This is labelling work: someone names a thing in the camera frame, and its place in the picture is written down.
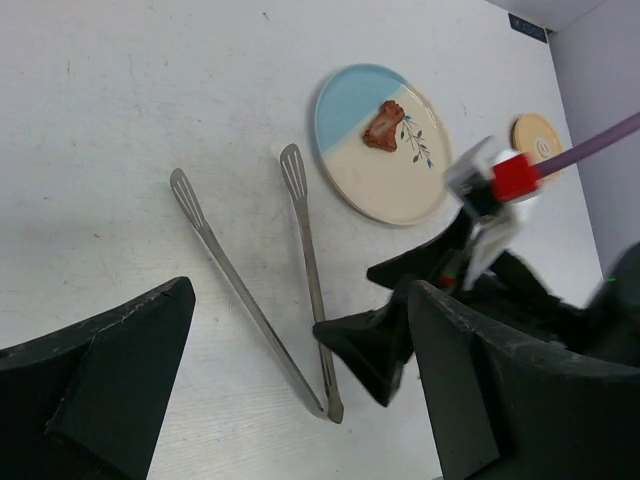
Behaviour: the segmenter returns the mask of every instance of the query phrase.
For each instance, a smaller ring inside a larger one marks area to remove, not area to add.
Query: table surface
[[[168,188],[182,167],[222,246],[322,392],[297,224],[274,152],[297,142],[328,318],[383,304],[368,266],[436,235],[349,208],[313,162],[314,97],[370,62],[421,89],[461,153],[507,145],[535,111],[570,145],[547,45],[479,0],[53,0],[0,14],[0,347],[110,309],[179,275],[197,305],[150,478],[418,479],[440,474],[417,367],[388,409],[336,362],[340,426],[311,416]],[[553,290],[601,278],[577,171],[517,238]]]

